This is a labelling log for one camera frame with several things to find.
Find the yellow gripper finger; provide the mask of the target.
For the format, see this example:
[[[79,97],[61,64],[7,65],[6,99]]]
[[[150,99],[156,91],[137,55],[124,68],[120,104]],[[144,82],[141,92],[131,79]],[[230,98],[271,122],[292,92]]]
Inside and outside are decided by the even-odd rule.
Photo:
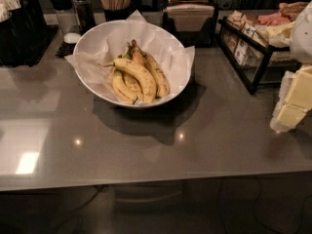
[[[312,67],[303,67],[295,73],[286,103],[312,109]]]
[[[276,132],[288,132],[305,117],[306,112],[293,105],[282,105],[278,103],[273,111],[270,128]]]

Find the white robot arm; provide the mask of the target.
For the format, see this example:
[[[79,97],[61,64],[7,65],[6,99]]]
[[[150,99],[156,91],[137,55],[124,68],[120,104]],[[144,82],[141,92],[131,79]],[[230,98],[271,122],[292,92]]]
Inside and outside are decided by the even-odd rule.
[[[290,49],[302,66],[296,72],[287,71],[282,79],[270,121],[270,128],[282,133],[294,129],[312,109],[312,2],[294,21]]]

